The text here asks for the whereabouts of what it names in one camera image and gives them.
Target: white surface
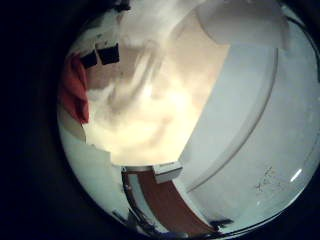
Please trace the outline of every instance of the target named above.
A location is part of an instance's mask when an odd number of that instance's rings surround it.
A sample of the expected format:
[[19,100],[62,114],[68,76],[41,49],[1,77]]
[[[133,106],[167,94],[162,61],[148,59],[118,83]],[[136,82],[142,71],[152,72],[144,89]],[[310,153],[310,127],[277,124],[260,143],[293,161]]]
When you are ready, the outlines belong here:
[[[299,28],[291,25],[290,36],[288,51],[279,51],[275,85],[250,138],[232,161],[190,192],[207,218],[219,219],[222,216],[234,221],[223,232],[253,225],[286,208],[302,192],[318,167],[320,84],[317,81],[315,55]],[[253,90],[251,84],[245,85],[247,91],[242,92],[243,99]],[[239,101],[229,106],[229,114],[235,123],[239,118],[234,113],[238,113],[243,103]],[[214,127],[211,124],[202,126],[207,132],[217,133],[211,131]],[[189,146],[198,155],[186,163],[185,169],[192,161],[202,161],[203,154],[208,156],[207,164],[215,163],[214,154],[218,145],[199,141],[200,146],[197,145],[194,150],[192,145]],[[205,153],[199,149],[203,145],[207,146]],[[182,180],[190,184],[193,176],[190,172]]]
[[228,162],[252,131],[273,85],[276,58],[272,48],[230,48],[213,92],[180,156],[185,164],[179,179],[188,191]]
[[117,210],[126,219],[130,206],[122,192],[120,167],[110,163],[109,153],[76,139],[61,124],[59,129],[69,164],[81,185],[103,210],[111,216]]
[[274,0],[209,0],[197,12],[203,28],[217,43],[288,45],[288,25]]

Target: overexposed light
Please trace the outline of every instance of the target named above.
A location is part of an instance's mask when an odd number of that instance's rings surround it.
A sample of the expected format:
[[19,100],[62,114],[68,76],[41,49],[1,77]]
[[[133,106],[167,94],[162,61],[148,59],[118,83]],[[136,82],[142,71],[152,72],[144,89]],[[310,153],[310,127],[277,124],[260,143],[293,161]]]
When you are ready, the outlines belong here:
[[302,172],[302,169],[300,168],[300,169],[292,176],[292,178],[290,179],[290,182],[293,182],[293,181],[300,175],[301,172]]

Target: fisheye lens view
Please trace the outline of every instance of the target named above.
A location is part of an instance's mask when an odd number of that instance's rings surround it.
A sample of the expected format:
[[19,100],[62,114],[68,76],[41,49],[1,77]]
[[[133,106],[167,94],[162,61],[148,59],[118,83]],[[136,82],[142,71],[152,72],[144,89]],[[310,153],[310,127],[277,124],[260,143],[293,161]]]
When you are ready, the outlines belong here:
[[242,236],[318,168],[319,61],[282,1],[114,1],[64,59],[68,164],[103,211],[143,235]]

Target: red object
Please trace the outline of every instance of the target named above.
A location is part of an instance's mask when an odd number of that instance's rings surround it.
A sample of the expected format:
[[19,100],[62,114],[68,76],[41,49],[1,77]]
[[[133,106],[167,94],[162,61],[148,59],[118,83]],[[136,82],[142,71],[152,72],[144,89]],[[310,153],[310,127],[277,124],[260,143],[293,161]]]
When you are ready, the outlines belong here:
[[59,89],[59,100],[67,112],[79,123],[89,121],[86,70],[77,54],[66,60]]

